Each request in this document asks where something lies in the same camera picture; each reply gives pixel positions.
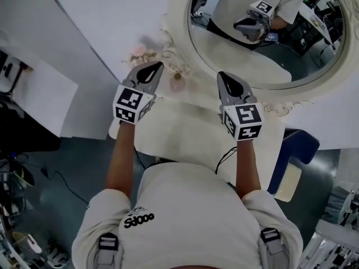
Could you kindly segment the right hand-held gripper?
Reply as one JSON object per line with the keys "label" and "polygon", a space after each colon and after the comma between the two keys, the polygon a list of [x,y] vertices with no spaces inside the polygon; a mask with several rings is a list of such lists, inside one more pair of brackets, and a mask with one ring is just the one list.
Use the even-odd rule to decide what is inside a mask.
{"label": "right hand-held gripper", "polygon": [[257,138],[265,118],[249,84],[224,71],[218,72],[217,84],[221,101],[219,116],[227,132],[236,142]]}

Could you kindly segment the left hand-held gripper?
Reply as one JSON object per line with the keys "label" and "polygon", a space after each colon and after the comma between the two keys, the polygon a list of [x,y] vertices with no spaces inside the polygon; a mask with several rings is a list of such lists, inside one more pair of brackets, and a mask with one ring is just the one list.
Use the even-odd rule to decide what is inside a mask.
{"label": "left hand-held gripper", "polygon": [[136,124],[150,111],[164,71],[162,62],[135,66],[118,86],[113,100],[114,119]]}

